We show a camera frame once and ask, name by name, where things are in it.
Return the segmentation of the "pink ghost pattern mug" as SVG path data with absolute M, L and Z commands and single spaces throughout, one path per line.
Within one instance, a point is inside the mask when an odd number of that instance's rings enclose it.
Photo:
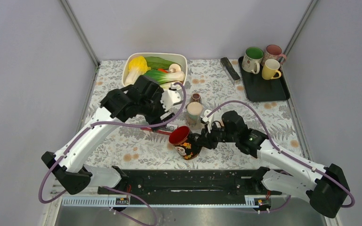
M 286 62 L 287 60 L 287 56 L 285 54 L 283 54 L 282 52 L 282 48 L 278 45 L 268 45 L 265 48 L 265 52 L 261 61 L 261 65 L 264 66 L 265 61 L 268 59 L 275 59 L 277 61 L 279 61 L 279 63 L 282 65 L 283 63 Z

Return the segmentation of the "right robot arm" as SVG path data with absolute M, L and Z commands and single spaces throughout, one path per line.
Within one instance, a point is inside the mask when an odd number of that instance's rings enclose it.
M 298 156 L 271 140 L 270 136 L 249 128 L 240 115 L 228 111 L 222 122 L 213 120 L 211 111 L 200 115 L 204 124 L 199 146 L 215 149 L 218 143 L 234 143 L 244 154 L 267 161 L 285 174 L 260 167 L 252 176 L 254 192 L 263 194 L 267 190 L 282 192 L 300 198 L 321 215 L 335 218 L 350 194 L 343 170 L 331 164 L 326 167 Z

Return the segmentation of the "cream christmas mug green inside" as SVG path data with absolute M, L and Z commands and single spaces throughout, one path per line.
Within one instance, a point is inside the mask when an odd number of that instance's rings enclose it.
M 263 55 L 263 51 L 258 47 L 247 48 L 242 61 L 242 69 L 248 73 L 258 74 Z

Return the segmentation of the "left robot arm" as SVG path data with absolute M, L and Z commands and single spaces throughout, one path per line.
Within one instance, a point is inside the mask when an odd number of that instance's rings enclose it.
M 86 164 L 103 140 L 118 127 L 159 129 L 174 121 L 182 110 L 169 113 L 174 105 L 185 105 L 181 82 L 163 89 L 153 79 L 142 75 L 133 85 L 109 91 L 90 121 L 65 146 L 45 152 L 41 159 L 49 168 L 41 183 L 39 196 L 50 174 L 71 195 L 90 186 L 107 186 L 115 193 L 127 189 L 127 181 L 114 167 L 100 168 Z

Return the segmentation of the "black interior mug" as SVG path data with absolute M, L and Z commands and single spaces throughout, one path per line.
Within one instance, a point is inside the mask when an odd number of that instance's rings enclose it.
M 181 126 L 170 134 L 169 143 L 183 159 L 191 160 L 201 152 L 202 146 L 197 144 L 200 137 L 200 134 L 193 133 L 189 127 Z

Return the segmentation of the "yellow mug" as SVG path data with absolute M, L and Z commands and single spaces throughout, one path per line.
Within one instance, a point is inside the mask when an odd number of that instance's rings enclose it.
M 267 59 L 262 70 L 262 78 L 264 80 L 279 79 L 282 76 L 280 63 L 275 59 Z

